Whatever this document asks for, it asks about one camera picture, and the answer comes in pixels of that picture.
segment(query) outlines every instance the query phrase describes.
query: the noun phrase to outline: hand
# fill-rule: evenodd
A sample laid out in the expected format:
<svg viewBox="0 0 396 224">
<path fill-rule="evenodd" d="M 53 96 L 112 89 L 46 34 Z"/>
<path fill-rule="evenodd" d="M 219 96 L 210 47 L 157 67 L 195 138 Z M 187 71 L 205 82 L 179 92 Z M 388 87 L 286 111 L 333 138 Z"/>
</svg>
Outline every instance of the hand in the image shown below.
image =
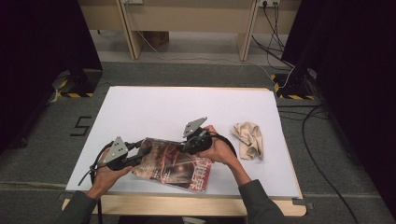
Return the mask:
<svg viewBox="0 0 396 224">
<path fill-rule="evenodd" d="M 216 130 L 212 125 L 205 127 L 208 131 L 216 134 Z M 222 140 L 213 137 L 212 147 L 208 150 L 198 152 L 196 155 L 198 157 L 209 158 L 212 161 L 222 162 L 226 164 L 231 172 L 233 172 L 233 177 L 236 180 L 238 186 L 242 186 L 251 181 L 245 169 L 242 167 L 241 162 L 235 157 L 230 147 Z"/>
<path fill-rule="evenodd" d="M 107 148 L 103 153 L 102 157 L 99 161 L 102 161 L 110 148 Z M 128 166 L 119 171 L 113 171 L 108 168 L 106 165 L 101 166 L 96 171 L 96 176 L 93 181 L 93 185 L 91 189 L 87 192 L 87 196 L 93 199 L 99 199 L 102 195 L 104 195 L 113 185 L 117 182 L 117 180 L 123 175 L 128 174 L 133 169 L 132 166 Z"/>
<path fill-rule="evenodd" d="M 212 135 L 216 134 L 216 130 L 212 125 L 205 127 Z M 230 165 L 238 159 L 235 157 L 230 147 L 222 140 L 214 137 L 212 138 L 212 147 L 208 150 L 198 152 L 198 157 L 209 158 L 212 161 L 218 161 L 226 165 Z"/>
</svg>

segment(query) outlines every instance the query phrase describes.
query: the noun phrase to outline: black cable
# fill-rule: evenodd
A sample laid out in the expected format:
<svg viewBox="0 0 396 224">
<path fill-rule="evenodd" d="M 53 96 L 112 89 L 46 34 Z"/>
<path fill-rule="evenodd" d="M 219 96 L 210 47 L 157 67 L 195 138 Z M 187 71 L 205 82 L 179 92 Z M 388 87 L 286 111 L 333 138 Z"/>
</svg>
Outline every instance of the black cable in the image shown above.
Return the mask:
<svg viewBox="0 0 396 224">
<path fill-rule="evenodd" d="M 259 43 L 259 41 L 257 41 L 256 38 L 255 38 L 253 35 L 252 35 L 251 37 L 252 37 L 252 39 L 254 40 L 254 42 L 256 42 L 256 44 L 259 46 L 260 49 L 262 49 L 262 50 L 264 50 L 265 52 L 267 52 L 267 62 L 268 62 L 268 54 L 271 54 L 271 56 L 273 56 L 274 58 L 278 59 L 280 62 L 282 62 L 283 64 L 285 64 L 285 65 L 288 66 L 289 68 L 292 68 L 292 67 L 293 67 L 293 66 L 290 65 L 289 63 L 282 61 L 282 59 L 280 59 L 278 56 L 276 56 L 273 52 L 270 51 L 270 50 L 278 50 L 278 51 L 280 51 L 279 49 L 271 49 L 271 48 L 269 48 L 269 47 L 266 47 L 266 46 L 264 46 L 263 44 Z M 289 69 L 282 69 L 282 68 L 273 67 L 269 62 L 268 62 L 268 64 L 269 64 L 272 68 L 277 69 L 277 70 L 290 71 Z"/>
<path fill-rule="evenodd" d="M 289 113 L 289 114 L 306 115 L 306 113 L 295 112 L 295 111 L 282 111 L 282 110 L 279 110 L 278 112 L 279 112 L 279 113 Z M 317 119 L 330 119 L 329 117 L 323 118 L 323 117 L 321 117 L 321 116 L 318 116 L 318 114 L 323 113 L 323 112 L 326 112 L 326 111 L 324 111 L 324 110 L 323 110 L 323 111 L 318 111 L 318 112 L 316 112 L 315 114 L 311 115 L 311 117 L 314 117 L 314 118 L 317 118 Z M 285 116 L 280 116 L 280 117 L 283 118 L 283 119 L 304 120 L 304 119 L 296 119 L 296 118 L 290 118 L 290 117 L 285 117 Z"/>
<path fill-rule="evenodd" d="M 281 107 L 317 107 L 317 106 L 321 106 L 321 105 L 277 105 L 277 108 L 281 108 Z"/>
<path fill-rule="evenodd" d="M 266 9 L 266 4 L 263 5 L 262 9 L 263 9 L 263 11 L 264 11 L 265 18 L 268 20 L 268 23 L 270 24 L 271 30 L 273 31 L 272 38 L 274 38 L 274 35 L 275 35 L 276 38 L 277 38 L 277 40 L 276 40 L 276 38 L 274 38 L 274 40 L 276 41 L 276 43 L 277 43 L 279 46 L 280 46 L 280 45 L 283 46 L 282 41 L 280 40 L 279 36 L 277 35 L 277 32 L 276 32 L 274 26 L 272 25 L 272 23 L 271 23 L 271 21 L 270 21 L 268 15 L 267 15 L 267 12 L 265 11 L 265 9 Z"/>
<path fill-rule="evenodd" d="M 95 175 L 96 175 L 96 171 L 97 171 L 97 169 L 98 169 L 98 168 L 97 168 L 97 165 L 98 165 L 99 159 L 100 159 L 100 157 L 102 156 L 102 154 L 105 152 L 105 150 L 106 150 L 108 147 L 111 147 L 111 145 L 113 145 L 113 142 L 111 142 L 111 143 L 105 145 L 105 146 L 102 148 L 102 150 L 99 152 L 98 156 L 96 157 L 95 162 L 94 162 L 93 165 L 90 167 L 90 169 L 91 169 L 90 175 L 91 175 L 91 182 L 92 182 L 92 184 L 93 184 L 93 181 L 95 180 Z M 98 222 L 99 222 L 99 224 L 103 224 L 102 201 L 101 201 L 100 198 L 99 198 L 99 200 L 98 200 L 97 206 L 98 206 Z"/>
<path fill-rule="evenodd" d="M 308 144 L 306 143 L 306 139 L 305 139 L 305 123 L 306 121 L 311 118 L 311 114 L 318 109 L 319 107 L 321 107 L 321 105 L 317 105 L 315 106 L 305 117 L 304 121 L 303 121 L 303 126 L 302 126 L 302 133 L 303 133 L 303 140 L 304 140 L 304 145 L 306 148 L 306 151 L 309 154 L 309 157 L 311 158 L 312 162 L 314 163 L 315 167 L 318 169 L 318 171 L 320 172 L 320 174 L 323 176 L 323 178 L 326 180 L 326 182 L 330 185 L 330 187 L 332 187 L 332 189 L 335 191 L 335 193 L 338 195 L 338 197 L 341 199 L 341 201 L 343 201 L 344 205 L 346 206 L 346 208 L 348 209 L 350 215 L 352 215 L 353 219 L 355 220 L 355 223 L 359 224 L 359 221 L 357 220 L 355 213 L 352 211 L 352 209 L 350 208 L 349 204 L 347 203 L 347 201 L 344 199 L 344 197 L 341 195 L 341 193 L 338 191 L 338 189 L 332 184 L 332 182 L 330 182 L 330 180 L 327 178 L 327 176 L 321 171 L 321 169 L 319 168 L 317 162 L 315 161 L 314 157 L 312 156 L 311 150 L 308 146 Z"/>
<path fill-rule="evenodd" d="M 189 140 L 187 140 L 185 142 L 185 144 L 189 144 L 190 142 L 193 142 L 194 140 L 203 140 L 206 138 L 218 138 L 219 140 L 223 141 L 224 143 L 227 144 L 227 146 L 231 149 L 231 151 L 233 152 L 233 154 L 235 155 L 235 157 L 237 158 L 238 156 L 236 155 L 236 151 L 235 148 L 233 147 L 233 144 L 230 142 L 230 140 L 228 140 L 226 137 L 218 134 L 218 133 L 214 133 L 214 132 L 210 132 L 208 131 L 209 135 L 203 135 L 203 136 L 193 136 L 192 138 L 190 138 Z"/>
<path fill-rule="evenodd" d="M 280 49 L 283 51 L 285 48 L 285 45 L 283 44 L 282 40 L 280 39 L 278 33 L 277 33 L 277 22 L 279 21 L 279 5 L 277 3 L 274 4 L 275 7 L 275 35 L 277 39 L 279 40 L 278 44 Z"/>
</svg>

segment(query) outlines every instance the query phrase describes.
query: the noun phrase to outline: power outlet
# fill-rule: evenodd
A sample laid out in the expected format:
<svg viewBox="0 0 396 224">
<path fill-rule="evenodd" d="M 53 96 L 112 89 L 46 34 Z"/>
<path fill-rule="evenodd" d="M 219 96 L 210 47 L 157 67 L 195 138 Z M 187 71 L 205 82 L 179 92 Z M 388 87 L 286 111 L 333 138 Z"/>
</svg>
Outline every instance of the power outlet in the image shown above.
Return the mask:
<svg viewBox="0 0 396 224">
<path fill-rule="evenodd" d="M 280 0 L 260 0 L 259 6 L 262 7 L 262 3 L 266 1 L 267 7 L 274 7 L 276 4 L 279 6 Z"/>
</svg>

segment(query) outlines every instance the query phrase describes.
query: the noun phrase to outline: magazine cover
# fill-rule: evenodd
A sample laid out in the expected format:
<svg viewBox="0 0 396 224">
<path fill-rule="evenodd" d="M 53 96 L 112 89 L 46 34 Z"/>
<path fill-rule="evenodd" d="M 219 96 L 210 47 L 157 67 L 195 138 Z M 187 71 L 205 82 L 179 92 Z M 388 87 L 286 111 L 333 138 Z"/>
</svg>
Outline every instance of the magazine cover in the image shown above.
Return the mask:
<svg viewBox="0 0 396 224">
<path fill-rule="evenodd" d="M 206 190 L 210 159 L 181 153 L 183 145 L 177 142 L 146 138 L 140 148 L 147 147 L 151 152 L 132 170 L 133 174 L 195 192 Z"/>
</svg>

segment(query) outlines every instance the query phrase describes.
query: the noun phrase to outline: hazard tape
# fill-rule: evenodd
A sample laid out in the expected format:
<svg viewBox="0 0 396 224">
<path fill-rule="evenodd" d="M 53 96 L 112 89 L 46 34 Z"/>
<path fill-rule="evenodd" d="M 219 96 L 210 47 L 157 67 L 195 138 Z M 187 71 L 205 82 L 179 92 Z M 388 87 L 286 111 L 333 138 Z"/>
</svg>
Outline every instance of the hazard tape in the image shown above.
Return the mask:
<svg viewBox="0 0 396 224">
<path fill-rule="evenodd" d="M 93 93 L 58 92 L 58 96 L 70 98 L 93 97 Z"/>
<path fill-rule="evenodd" d="M 69 98 L 82 98 L 82 97 L 93 97 L 93 92 L 62 92 L 62 88 L 66 86 L 68 79 L 66 78 L 58 89 L 58 97 L 69 97 Z"/>
<path fill-rule="evenodd" d="M 306 95 L 306 94 L 284 94 L 282 92 L 282 88 L 279 88 L 278 83 L 275 81 L 276 75 L 271 75 L 271 79 L 274 81 L 274 89 L 276 96 L 280 99 L 291 99 L 291 100 L 314 100 L 313 95 Z"/>
</svg>

